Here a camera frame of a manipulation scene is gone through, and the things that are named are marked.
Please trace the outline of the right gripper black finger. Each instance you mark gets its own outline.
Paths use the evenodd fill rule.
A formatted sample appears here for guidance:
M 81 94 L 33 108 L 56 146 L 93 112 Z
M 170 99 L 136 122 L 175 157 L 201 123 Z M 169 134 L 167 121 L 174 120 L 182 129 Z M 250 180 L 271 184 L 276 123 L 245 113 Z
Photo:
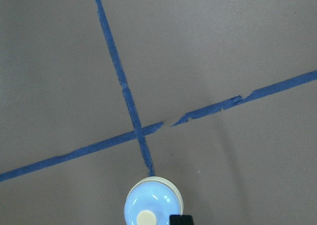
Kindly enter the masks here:
M 191 215 L 170 215 L 170 225 L 194 225 L 194 220 Z

